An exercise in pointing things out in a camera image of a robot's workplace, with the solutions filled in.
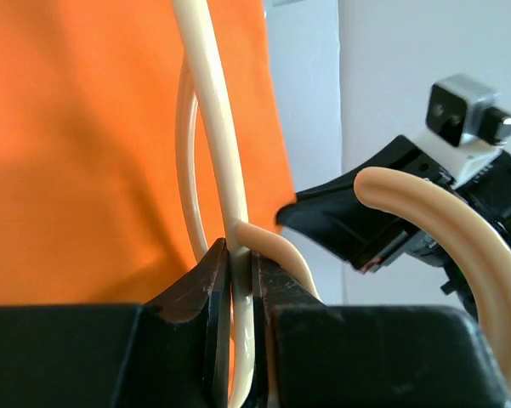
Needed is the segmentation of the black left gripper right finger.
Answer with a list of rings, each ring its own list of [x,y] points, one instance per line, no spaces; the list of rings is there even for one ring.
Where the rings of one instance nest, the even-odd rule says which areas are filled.
[[[251,407],[510,407],[477,323],[443,306],[327,306],[252,257]]]

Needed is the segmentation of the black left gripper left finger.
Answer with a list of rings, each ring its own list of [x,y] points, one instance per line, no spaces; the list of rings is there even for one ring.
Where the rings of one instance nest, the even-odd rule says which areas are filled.
[[[0,307],[0,407],[224,407],[223,240],[148,303]]]

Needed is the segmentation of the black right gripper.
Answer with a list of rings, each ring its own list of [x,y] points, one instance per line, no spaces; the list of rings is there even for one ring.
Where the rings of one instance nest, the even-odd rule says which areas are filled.
[[[463,272],[511,272],[511,250],[475,210],[438,185],[397,171],[421,154],[399,135],[358,167],[299,191],[294,203],[277,211],[275,221],[341,259],[375,258],[378,240],[414,235],[418,227]]]

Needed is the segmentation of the beige plastic hanger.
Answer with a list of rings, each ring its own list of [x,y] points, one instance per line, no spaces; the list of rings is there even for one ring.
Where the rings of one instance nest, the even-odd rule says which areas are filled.
[[[187,126],[201,117],[207,133],[227,246],[232,257],[235,364],[229,406],[247,399],[255,364],[253,296],[249,285],[250,251],[281,264],[306,288],[314,280],[303,256],[288,240],[250,224],[235,125],[213,22],[204,1],[176,1],[173,12],[185,56],[179,97],[196,96],[194,111],[179,108],[177,137],[190,136]],[[479,323],[511,392],[511,272],[463,272],[478,304]]]

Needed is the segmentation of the orange trousers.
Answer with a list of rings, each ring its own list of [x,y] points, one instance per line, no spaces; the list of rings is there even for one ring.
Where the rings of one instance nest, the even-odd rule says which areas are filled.
[[[169,1],[0,1],[0,304],[147,300],[194,262]]]

